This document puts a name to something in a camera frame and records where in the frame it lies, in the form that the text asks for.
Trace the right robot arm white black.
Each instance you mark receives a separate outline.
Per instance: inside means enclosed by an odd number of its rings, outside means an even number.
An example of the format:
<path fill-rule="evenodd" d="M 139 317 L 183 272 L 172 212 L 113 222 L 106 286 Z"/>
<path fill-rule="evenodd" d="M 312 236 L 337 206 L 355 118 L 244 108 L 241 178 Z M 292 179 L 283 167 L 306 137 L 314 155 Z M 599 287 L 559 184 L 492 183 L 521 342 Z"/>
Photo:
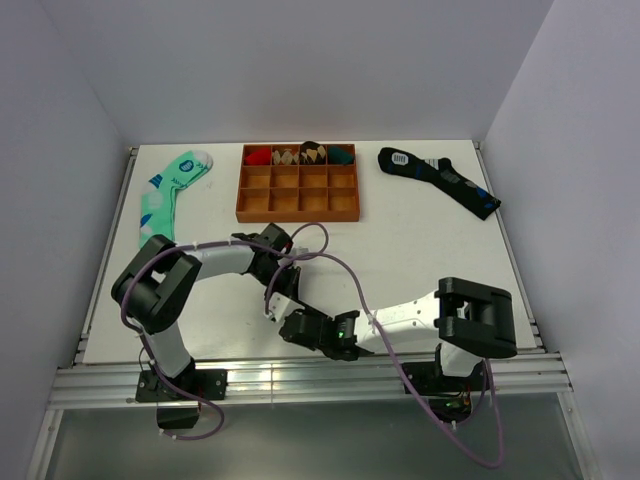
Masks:
<path fill-rule="evenodd" d="M 288 343 L 319 351 L 335 361 L 357 361 L 386 350 L 376 320 L 389 343 L 436 343 L 430 362 L 408 362 L 402 371 L 422 396 L 479 391 L 486 385 L 485 359 L 517 355 L 511 294 L 455 277 L 416 300 L 375 310 L 330 317 L 295 296 L 274 293 L 268 317 L 280 324 Z"/>

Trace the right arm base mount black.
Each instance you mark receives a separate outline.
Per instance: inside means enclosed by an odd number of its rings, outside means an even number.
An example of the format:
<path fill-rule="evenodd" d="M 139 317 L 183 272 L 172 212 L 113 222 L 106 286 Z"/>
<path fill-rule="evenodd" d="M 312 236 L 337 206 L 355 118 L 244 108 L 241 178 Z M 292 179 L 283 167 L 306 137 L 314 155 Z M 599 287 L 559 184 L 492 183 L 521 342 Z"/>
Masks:
<path fill-rule="evenodd" d="M 469 420 L 489 390 L 483 362 L 476 364 L 467 377 L 445 376 L 436 361 L 405 362 L 401 367 L 416 392 L 427 399 L 435 416 L 450 425 Z"/>

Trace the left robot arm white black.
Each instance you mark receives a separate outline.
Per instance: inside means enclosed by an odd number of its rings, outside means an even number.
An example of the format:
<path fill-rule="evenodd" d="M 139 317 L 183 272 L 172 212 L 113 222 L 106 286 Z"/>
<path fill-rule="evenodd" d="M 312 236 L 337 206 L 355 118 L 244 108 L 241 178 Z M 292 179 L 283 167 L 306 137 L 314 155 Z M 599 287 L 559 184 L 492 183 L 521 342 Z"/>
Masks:
<path fill-rule="evenodd" d="M 200 250 L 179 249 L 161 234 L 147 240 L 113 284 L 111 297 L 125 308 L 127 326 L 150 347 L 164 393 L 183 399 L 204 388 L 178 326 L 193 285 L 237 273 L 268 286 L 280 259 L 292 248 L 292 237 L 274 223 L 260 233 L 236 233 L 218 247 Z"/>

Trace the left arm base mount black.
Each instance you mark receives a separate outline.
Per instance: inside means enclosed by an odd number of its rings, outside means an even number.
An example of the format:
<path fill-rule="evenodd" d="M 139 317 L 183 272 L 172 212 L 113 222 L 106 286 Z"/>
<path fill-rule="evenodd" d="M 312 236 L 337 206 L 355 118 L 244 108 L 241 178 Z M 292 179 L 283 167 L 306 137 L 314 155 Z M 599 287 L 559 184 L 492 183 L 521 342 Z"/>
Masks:
<path fill-rule="evenodd" d="M 208 401 L 223 400 L 226 396 L 227 371 L 225 369 L 187 368 L 175 379 L 168 381 L 176 388 Z M 156 423 L 164 431 L 192 429 L 203 409 L 198 402 L 194 407 L 162 407 L 164 403 L 187 401 L 189 397 L 167 386 L 153 370 L 140 373 L 135 394 L 137 403 L 156 404 Z"/>

